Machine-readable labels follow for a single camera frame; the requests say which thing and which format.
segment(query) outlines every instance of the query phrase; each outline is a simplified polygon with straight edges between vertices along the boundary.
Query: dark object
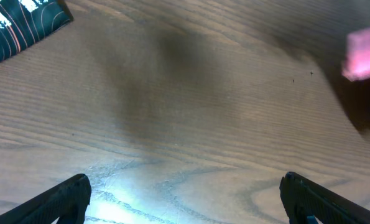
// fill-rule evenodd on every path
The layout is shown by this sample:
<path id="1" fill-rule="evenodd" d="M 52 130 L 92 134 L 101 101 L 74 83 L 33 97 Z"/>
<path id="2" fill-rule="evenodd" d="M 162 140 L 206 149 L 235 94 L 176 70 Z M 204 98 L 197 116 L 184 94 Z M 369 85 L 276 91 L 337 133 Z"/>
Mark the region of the dark object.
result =
<path id="1" fill-rule="evenodd" d="M 308 180 L 288 172 L 280 183 L 280 198 L 290 224 L 365 223 L 370 211 Z"/>
<path id="2" fill-rule="evenodd" d="M 0 0 L 0 61 L 72 21 L 63 0 Z"/>
<path id="3" fill-rule="evenodd" d="M 85 174 L 77 174 L 22 205 L 0 215 L 0 224 L 84 223 L 90 204 L 91 185 Z"/>

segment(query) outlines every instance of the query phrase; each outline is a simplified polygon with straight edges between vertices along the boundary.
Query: wooden table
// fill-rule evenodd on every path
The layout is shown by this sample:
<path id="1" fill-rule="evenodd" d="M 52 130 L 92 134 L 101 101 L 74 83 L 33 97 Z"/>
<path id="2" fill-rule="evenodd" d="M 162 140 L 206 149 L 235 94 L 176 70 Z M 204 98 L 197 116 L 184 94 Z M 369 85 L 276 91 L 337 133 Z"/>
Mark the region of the wooden table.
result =
<path id="1" fill-rule="evenodd" d="M 288 170 L 370 209 L 338 69 L 370 1 L 67 5 L 74 22 L 0 63 L 0 214 L 84 173 L 86 223 L 287 223 Z"/>

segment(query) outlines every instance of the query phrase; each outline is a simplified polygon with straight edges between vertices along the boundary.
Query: dark green fabric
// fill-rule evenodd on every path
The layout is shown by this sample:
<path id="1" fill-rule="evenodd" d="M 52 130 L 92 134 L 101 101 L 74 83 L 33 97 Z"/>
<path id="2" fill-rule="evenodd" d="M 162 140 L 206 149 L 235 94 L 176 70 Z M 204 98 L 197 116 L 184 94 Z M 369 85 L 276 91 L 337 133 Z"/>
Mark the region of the dark green fabric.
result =
<path id="1" fill-rule="evenodd" d="M 69 16 L 55 0 L 1 0 L 0 61 L 23 51 L 69 22 Z"/>

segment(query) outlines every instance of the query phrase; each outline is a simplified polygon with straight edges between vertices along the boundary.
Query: pink object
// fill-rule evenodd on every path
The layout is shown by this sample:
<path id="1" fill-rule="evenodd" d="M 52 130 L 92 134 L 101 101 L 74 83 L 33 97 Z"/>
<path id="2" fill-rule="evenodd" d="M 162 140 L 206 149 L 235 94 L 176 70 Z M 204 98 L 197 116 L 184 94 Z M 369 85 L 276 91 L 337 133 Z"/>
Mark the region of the pink object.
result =
<path id="1" fill-rule="evenodd" d="M 343 75 L 351 80 L 370 78 L 370 28 L 348 35 L 348 58 Z"/>

